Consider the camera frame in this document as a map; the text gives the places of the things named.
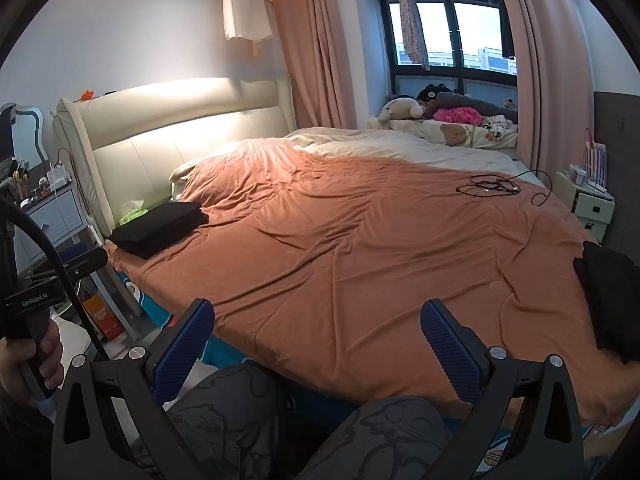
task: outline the curtain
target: curtain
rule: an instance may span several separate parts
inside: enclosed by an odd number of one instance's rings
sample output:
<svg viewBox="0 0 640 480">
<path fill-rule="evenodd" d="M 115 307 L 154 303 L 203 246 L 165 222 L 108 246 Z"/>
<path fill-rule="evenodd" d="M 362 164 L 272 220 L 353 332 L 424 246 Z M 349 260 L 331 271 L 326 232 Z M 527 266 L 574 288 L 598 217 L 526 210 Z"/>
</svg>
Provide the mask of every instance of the curtain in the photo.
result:
<svg viewBox="0 0 640 480">
<path fill-rule="evenodd" d="M 582 23 L 574 0 L 504 1 L 518 60 L 518 158 L 553 179 L 569 164 L 583 164 L 584 132 L 593 131 Z"/>
<path fill-rule="evenodd" d="M 346 40 L 337 0 L 273 0 L 298 126 L 355 128 Z"/>
<path fill-rule="evenodd" d="M 513 46 L 513 34 L 511 33 L 509 12 L 507 11 L 507 4 L 504 0 L 500 0 L 498 9 L 500 10 L 500 42 L 502 43 L 502 57 L 513 59 L 516 57 L 516 51 Z"/>
</svg>

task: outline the bed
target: bed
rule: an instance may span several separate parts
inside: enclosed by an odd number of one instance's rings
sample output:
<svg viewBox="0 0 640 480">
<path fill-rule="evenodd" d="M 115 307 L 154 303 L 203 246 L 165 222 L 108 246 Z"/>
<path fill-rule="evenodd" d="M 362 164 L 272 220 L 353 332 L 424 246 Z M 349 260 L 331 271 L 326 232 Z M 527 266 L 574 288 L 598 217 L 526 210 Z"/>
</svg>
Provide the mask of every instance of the bed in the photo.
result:
<svg viewBox="0 0 640 480">
<path fill-rule="evenodd" d="M 518 174 L 502 153 L 296 131 L 287 78 L 63 100 L 54 134 L 105 237 L 127 202 L 170 199 L 171 175 L 185 184 L 209 223 L 149 260 L 107 243 L 111 264 L 172 314 L 211 300 L 218 338 L 299 384 L 354 403 L 425 396 L 464 417 L 420 333 L 420 306 L 438 297 L 488 346 L 560 354 L 585 424 L 620 418 L 640 393 L 638 364 L 596 348 L 572 267 L 589 238 L 577 219 L 553 196 L 533 206 L 531 179 L 508 198 L 456 193 L 478 172 Z"/>
</svg>

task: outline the building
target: building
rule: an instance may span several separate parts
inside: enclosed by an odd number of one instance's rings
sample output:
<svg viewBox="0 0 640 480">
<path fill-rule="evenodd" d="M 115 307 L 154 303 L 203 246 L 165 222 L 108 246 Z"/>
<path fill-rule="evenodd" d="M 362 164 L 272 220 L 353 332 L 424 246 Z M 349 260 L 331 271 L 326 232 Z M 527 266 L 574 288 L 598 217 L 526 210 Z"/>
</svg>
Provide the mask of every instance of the building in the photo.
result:
<svg viewBox="0 0 640 480">
<path fill-rule="evenodd" d="M 411 60 L 404 51 L 404 44 L 396 43 L 398 53 L 398 64 L 411 65 Z M 477 68 L 479 70 L 491 70 L 492 72 L 503 72 L 505 74 L 518 75 L 518 65 L 514 59 L 502 57 L 502 51 L 498 48 L 485 47 L 478 50 L 478 55 L 465 54 L 465 66 Z M 453 66 L 452 52 L 430 52 L 429 65 L 431 66 Z"/>
</svg>

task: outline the white drawer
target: white drawer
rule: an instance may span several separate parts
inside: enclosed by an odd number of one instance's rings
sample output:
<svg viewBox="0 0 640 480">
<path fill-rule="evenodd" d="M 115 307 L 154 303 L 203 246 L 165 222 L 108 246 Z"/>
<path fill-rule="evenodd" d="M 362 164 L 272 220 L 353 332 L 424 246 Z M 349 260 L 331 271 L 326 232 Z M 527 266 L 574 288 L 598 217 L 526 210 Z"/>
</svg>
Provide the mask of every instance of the white drawer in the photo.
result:
<svg viewBox="0 0 640 480">
<path fill-rule="evenodd" d="M 580 193 L 575 204 L 574 213 L 580 218 L 590 218 L 605 224 L 611 223 L 616 204 L 595 196 Z"/>
<path fill-rule="evenodd" d="M 82 216 L 70 189 L 33 212 L 29 212 L 29 216 L 54 245 L 64 241 L 82 226 Z M 23 233 L 20 237 L 27 257 L 32 262 L 39 258 L 42 252 L 36 243 Z"/>
<path fill-rule="evenodd" d="M 591 218 L 583 218 L 578 216 L 578 220 L 584 226 L 585 229 L 593 236 L 597 241 L 601 242 L 604 238 L 604 233 L 607 231 L 607 226 L 604 222 L 598 222 Z"/>
</svg>

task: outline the mirror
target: mirror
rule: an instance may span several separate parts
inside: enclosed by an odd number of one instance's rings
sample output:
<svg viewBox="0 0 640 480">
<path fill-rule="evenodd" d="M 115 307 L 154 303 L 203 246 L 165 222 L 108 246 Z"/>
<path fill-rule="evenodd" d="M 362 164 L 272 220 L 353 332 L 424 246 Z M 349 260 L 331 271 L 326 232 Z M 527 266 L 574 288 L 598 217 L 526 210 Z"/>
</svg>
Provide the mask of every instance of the mirror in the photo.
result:
<svg viewBox="0 0 640 480">
<path fill-rule="evenodd" d="M 19 161 L 28 164 L 28 169 L 32 170 L 47 160 L 42 147 L 42 112 L 35 107 L 20 106 L 14 103 L 7 103 L 0 107 L 0 114 L 4 117 L 8 108 L 14 108 L 15 115 L 11 121 L 10 134 L 12 136 L 12 155 Z M 2 131 L 4 137 L 0 140 L 0 158 L 4 160 L 4 151 L 9 151 L 11 145 L 6 139 L 7 133 Z"/>
</svg>

